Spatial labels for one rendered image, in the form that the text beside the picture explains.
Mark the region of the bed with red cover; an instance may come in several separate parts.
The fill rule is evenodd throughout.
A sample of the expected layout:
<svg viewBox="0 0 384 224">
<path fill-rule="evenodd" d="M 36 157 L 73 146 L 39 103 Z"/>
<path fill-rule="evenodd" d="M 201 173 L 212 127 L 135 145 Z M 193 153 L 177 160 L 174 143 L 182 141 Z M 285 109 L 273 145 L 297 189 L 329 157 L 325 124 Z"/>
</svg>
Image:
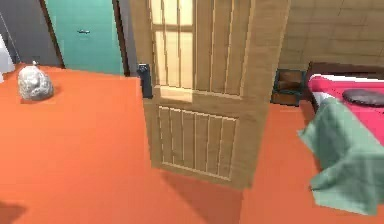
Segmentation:
<svg viewBox="0 0 384 224">
<path fill-rule="evenodd" d="M 326 98 L 340 100 L 384 145 L 384 67 L 311 62 L 305 91 L 314 111 Z"/>
</svg>

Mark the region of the light wooden room door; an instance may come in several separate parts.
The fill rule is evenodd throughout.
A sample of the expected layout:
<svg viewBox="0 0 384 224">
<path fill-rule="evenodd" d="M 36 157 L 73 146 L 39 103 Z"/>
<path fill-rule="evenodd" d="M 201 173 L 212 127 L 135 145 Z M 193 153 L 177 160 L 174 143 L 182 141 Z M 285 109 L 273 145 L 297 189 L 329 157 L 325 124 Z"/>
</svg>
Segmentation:
<svg viewBox="0 0 384 224">
<path fill-rule="evenodd" d="M 152 166 L 251 186 L 291 0 L 129 0 Z"/>
</svg>

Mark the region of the dark wooden bedside cabinet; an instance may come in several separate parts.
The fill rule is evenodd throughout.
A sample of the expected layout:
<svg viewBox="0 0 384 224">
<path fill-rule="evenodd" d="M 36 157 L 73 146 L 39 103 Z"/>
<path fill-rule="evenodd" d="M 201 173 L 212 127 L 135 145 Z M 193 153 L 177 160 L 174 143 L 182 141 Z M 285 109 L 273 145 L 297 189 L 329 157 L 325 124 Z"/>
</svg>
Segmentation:
<svg viewBox="0 0 384 224">
<path fill-rule="evenodd" d="M 270 102 L 285 106 L 299 106 L 303 95 L 305 71 L 277 69 Z"/>
</svg>

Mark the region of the grey tied rubbish bag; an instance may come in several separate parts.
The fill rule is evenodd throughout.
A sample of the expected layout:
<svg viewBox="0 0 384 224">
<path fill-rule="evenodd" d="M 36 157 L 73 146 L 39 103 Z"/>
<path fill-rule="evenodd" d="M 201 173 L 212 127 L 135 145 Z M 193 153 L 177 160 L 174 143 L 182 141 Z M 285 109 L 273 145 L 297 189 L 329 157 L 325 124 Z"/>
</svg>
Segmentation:
<svg viewBox="0 0 384 224">
<path fill-rule="evenodd" d="M 22 68 L 17 76 L 18 92 L 22 99 L 43 101 L 54 95 L 54 86 L 50 77 L 33 61 Z"/>
</svg>

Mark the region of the green blanket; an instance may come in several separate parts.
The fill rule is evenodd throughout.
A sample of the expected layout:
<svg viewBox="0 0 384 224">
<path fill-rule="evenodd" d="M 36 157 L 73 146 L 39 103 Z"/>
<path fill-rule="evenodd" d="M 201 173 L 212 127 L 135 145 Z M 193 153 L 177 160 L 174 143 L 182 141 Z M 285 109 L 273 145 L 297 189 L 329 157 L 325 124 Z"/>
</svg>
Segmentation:
<svg viewBox="0 0 384 224">
<path fill-rule="evenodd" d="M 310 180 L 315 203 L 362 215 L 384 204 L 384 146 L 339 100 L 322 101 L 298 132 L 321 171 Z"/>
</svg>

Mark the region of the dark grey round cushion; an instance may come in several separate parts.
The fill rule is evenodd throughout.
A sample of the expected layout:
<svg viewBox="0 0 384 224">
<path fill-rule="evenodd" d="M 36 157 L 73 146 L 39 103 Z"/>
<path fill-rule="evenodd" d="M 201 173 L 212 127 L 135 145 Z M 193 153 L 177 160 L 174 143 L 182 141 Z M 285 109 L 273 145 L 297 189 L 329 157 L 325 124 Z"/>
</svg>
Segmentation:
<svg viewBox="0 0 384 224">
<path fill-rule="evenodd" d="M 344 100 L 363 106 L 384 107 L 384 94 L 364 90 L 364 89 L 348 89 L 342 93 Z"/>
</svg>

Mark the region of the white object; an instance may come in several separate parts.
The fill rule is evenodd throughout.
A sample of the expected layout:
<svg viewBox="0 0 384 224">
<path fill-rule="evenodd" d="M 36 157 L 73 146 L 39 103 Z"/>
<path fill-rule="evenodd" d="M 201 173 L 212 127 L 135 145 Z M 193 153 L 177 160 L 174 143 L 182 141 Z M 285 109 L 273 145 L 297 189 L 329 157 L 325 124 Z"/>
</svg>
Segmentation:
<svg viewBox="0 0 384 224">
<path fill-rule="evenodd" d="M 4 82 L 4 74 L 13 72 L 15 65 L 10 56 L 3 36 L 0 34 L 0 83 Z"/>
</svg>

